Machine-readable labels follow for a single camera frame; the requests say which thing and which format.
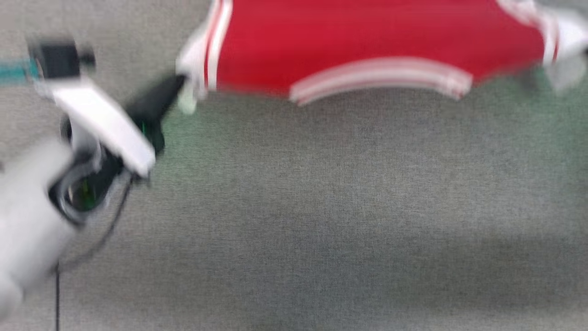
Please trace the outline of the red white-trimmed garment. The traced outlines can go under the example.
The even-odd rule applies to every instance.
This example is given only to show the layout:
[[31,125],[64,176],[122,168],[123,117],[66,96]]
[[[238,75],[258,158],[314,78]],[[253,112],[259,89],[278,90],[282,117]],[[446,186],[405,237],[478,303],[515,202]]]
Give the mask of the red white-trimmed garment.
[[460,99],[541,65],[556,91],[588,75],[588,17],[535,0],[213,0],[176,61],[179,107],[209,92],[305,104],[359,89]]

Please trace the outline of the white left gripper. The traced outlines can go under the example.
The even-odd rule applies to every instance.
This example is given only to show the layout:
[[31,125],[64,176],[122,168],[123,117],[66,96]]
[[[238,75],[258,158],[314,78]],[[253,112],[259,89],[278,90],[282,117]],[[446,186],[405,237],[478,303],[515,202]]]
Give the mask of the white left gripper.
[[147,178],[165,148],[161,121],[186,80],[185,75],[161,77],[139,92],[126,105],[126,112],[89,78],[51,82],[50,96],[73,122],[120,157],[126,168]]

